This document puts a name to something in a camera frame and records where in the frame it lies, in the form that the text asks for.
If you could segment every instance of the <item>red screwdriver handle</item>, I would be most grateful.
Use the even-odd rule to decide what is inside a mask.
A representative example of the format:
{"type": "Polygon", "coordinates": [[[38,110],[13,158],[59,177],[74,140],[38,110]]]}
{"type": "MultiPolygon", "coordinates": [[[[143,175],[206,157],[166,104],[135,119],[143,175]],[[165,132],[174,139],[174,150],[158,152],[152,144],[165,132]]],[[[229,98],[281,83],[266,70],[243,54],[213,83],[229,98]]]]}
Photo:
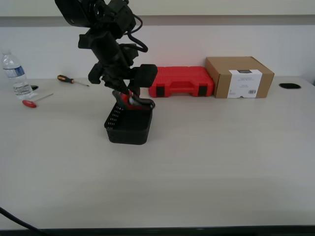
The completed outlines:
{"type": "Polygon", "coordinates": [[[37,107],[37,105],[32,101],[23,100],[22,102],[27,107],[30,107],[30,108],[36,108],[37,107]]]}
{"type": "Polygon", "coordinates": [[[64,75],[57,76],[57,79],[60,80],[61,82],[74,84],[74,79],[70,79],[70,78],[68,78],[67,76],[64,76],[64,75]]]}

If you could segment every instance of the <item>screwdriver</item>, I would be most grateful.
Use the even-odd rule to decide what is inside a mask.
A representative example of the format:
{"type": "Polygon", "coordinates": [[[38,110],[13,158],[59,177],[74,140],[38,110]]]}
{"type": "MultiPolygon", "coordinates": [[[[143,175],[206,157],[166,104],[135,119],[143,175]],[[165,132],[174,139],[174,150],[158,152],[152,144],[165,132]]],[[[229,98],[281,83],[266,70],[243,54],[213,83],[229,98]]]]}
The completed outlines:
{"type": "Polygon", "coordinates": [[[23,103],[25,106],[27,106],[27,107],[36,108],[37,105],[36,105],[35,102],[37,102],[37,101],[39,101],[39,100],[41,100],[41,99],[44,99],[44,98],[46,98],[46,97],[50,97],[51,95],[54,95],[54,94],[52,93],[52,94],[50,94],[50,95],[47,95],[47,96],[42,97],[42,98],[40,98],[40,99],[38,99],[38,100],[35,100],[35,101],[23,100],[22,103],[23,103]]]}
{"type": "Polygon", "coordinates": [[[57,76],[57,79],[60,80],[61,82],[64,82],[64,83],[70,83],[70,84],[76,83],[76,84],[80,84],[80,85],[89,87],[89,85],[85,85],[83,83],[76,82],[74,79],[70,79],[70,78],[68,78],[67,76],[64,76],[64,75],[57,76]]]}

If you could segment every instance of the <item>red tool case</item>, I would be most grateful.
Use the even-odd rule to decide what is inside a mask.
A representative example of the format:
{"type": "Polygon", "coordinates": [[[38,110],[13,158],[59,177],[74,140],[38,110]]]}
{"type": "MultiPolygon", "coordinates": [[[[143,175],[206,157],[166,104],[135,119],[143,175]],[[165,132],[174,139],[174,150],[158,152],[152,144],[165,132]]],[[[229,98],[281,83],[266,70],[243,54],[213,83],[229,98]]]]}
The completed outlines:
{"type": "Polygon", "coordinates": [[[158,67],[157,77],[149,88],[151,97],[169,97],[173,93],[211,96],[214,83],[206,69],[193,67],[158,67]]]}

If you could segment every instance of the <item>black basket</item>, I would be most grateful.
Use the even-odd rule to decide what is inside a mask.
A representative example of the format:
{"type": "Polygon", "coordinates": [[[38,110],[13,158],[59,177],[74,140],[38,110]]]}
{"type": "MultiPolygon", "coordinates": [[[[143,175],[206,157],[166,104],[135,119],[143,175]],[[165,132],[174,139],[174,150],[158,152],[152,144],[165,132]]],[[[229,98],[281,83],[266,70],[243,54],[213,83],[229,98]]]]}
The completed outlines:
{"type": "Polygon", "coordinates": [[[105,128],[112,143],[142,145],[147,142],[151,111],[127,111],[115,104],[105,128]]]}

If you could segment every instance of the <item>water bottle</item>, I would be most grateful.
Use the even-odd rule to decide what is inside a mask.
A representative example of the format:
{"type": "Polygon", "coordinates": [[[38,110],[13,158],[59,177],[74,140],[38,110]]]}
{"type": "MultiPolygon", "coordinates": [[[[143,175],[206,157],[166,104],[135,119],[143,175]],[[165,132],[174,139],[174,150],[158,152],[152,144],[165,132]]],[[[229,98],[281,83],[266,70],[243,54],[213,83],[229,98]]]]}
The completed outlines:
{"type": "Polygon", "coordinates": [[[22,100],[33,97],[33,90],[28,84],[26,74],[17,57],[13,56],[9,50],[3,50],[2,54],[2,68],[13,84],[17,97],[22,100]]]}

